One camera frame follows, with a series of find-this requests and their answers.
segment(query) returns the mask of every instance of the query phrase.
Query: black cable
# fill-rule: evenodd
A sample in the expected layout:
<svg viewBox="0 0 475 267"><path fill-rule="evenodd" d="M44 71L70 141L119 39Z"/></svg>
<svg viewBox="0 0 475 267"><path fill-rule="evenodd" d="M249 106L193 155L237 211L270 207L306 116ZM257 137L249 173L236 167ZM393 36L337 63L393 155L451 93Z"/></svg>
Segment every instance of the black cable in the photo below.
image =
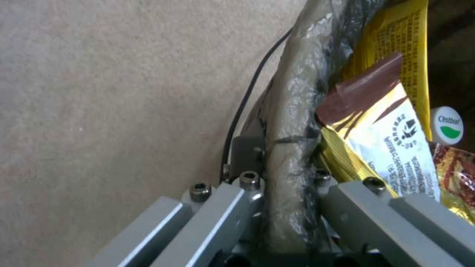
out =
<svg viewBox="0 0 475 267"><path fill-rule="evenodd" d="M275 50L283 43L283 41L287 39L291 31L292 29L286 32L286 34L282 36L282 38L280 38L274 44L274 46L270 48L270 50L261 60L261 63L259 63L259 66L257 67L256 72L254 73L254 76L252 77L251 83L249 84L249 87L247 88L246 94L242 98L241 104L239 104L239 108L237 109L236 114L234 115L233 121L231 122L231 126L229 126L228 134L226 135L226 140L224 142L223 154L221 156L221 165L219 167L219 183L222 183L224 181L223 166L228 163L229 150L231 148L231 140L233 138L233 134L234 134L234 131L236 130L236 126L238 124L242 111L244 110L244 107L246 106L249 96L251 95L252 89L254 89L254 85L256 85L257 78L259 78L259 74L264 68L264 65L266 64L267 60L275 52Z"/></svg>

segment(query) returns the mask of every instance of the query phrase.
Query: gray plastic part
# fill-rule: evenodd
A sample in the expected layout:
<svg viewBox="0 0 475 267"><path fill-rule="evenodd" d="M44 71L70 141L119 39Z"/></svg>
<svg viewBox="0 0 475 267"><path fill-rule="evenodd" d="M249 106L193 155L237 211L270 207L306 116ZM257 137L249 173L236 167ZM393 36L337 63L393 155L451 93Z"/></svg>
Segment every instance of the gray plastic part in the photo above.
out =
<svg viewBox="0 0 475 267"><path fill-rule="evenodd" d="M151 266L207 266L219 251L232 251L256 208L246 191L221 184Z"/></svg>
<svg viewBox="0 0 475 267"><path fill-rule="evenodd" d="M332 186L321 204L353 251L376 247L393 266L462 266L361 182Z"/></svg>
<svg viewBox="0 0 475 267"><path fill-rule="evenodd" d="M191 216L189 205L160 197L109 242L88 266L148 266Z"/></svg>
<svg viewBox="0 0 475 267"><path fill-rule="evenodd" d="M475 227L424 194L392 199L389 203L462 264L475 265Z"/></svg>

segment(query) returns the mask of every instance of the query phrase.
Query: plastic bag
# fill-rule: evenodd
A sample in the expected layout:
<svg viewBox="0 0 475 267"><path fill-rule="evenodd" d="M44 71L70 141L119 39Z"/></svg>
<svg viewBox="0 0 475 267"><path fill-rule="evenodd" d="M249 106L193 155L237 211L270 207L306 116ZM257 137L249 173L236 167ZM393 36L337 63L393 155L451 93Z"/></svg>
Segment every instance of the plastic bag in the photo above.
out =
<svg viewBox="0 0 475 267"><path fill-rule="evenodd" d="M475 225L475 154L433 143L441 202Z"/></svg>
<svg viewBox="0 0 475 267"><path fill-rule="evenodd" d="M429 145L399 80L400 53L339 83L316 109L322 159L339 181L379 177L393 196L440 199Z"/></svg>
<svg viewBox="0 0 475 267"><path fill-rule="evenodd" d="M408 0L379 12L368 25L349 64L344 79L362 73L392 52L404 56L401 81L431 141L427 77L428 0Z"/></svg>
<svg viewBox="0 0 475 267"><path fill-rule="evenodd" d="M311 156L320 142L315 108L336 82L363 28L384 0L309 0L268 89L243 131L257 121L266 137L265 246L270 252L328 251Z"/></svg>

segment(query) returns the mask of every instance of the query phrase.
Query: transparent plastic wrap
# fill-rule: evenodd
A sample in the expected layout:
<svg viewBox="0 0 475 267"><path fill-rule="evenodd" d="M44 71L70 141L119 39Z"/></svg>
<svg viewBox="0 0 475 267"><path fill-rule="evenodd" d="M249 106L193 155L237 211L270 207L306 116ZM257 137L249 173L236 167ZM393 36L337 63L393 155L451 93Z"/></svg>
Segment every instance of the transparent plastic wrap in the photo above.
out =
<svg viewBox="0 0 475 267"><path fill-rule="evenodd" d="M266 135L266 230L269 252L329 251L320 223L311 155L320 143L315 108L337 81L362 30L385 0L309 0L298 17L256 120Z"/></svg>
<svg viewBox="0 0 475 267"><path fill-rule="evenodd" d="M475 224L475 154L437 143L431 144L441 189L440 202Z"/></svg>

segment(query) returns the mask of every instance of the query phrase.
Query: bottle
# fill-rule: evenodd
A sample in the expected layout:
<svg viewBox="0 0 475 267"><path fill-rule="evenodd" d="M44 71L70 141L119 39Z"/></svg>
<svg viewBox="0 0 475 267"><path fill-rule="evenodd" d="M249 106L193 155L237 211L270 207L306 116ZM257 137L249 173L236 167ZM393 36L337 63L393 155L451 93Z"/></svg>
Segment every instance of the bottle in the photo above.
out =
<svg viewBox="0 0 475 267"><path fill-rule="evenodd" d="M430 128L434 142L455 145L464 135L464 123L457 111L449 106L430 110Z"/></svg>

